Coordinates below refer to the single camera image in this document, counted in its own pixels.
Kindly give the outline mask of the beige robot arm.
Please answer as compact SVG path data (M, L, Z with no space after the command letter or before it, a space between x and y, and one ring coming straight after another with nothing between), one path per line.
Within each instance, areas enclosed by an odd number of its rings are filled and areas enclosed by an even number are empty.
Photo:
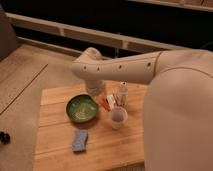
M213 171L213 52L168 50L104 60L86 49L72 64L90 93L105 80L146 84L146 171Z

